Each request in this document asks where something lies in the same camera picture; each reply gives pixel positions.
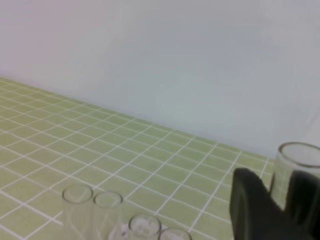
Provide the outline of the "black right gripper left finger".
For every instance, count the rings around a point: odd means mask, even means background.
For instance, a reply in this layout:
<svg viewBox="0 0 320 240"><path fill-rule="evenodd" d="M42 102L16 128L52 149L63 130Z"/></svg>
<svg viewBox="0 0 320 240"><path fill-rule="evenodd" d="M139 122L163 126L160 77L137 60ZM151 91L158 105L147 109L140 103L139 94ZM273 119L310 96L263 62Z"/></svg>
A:
<svg viewBox="0 0 320 240"><path fill-rule="evenodd" d="M235 240L306 240L270 197L262 180L247 168L233 172L229 203Z"/></svg>

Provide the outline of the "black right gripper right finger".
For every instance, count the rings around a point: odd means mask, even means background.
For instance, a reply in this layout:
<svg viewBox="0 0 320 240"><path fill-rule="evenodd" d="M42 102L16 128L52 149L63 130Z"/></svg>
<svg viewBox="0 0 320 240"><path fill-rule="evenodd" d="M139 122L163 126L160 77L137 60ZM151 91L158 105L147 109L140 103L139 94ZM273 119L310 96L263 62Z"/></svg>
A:
<svg viewBox="0 0 320 240"><path fill-rule="evenodd" d="M320 235L320 179L308 172L292 172L285 212L312 237Z"/></svg>

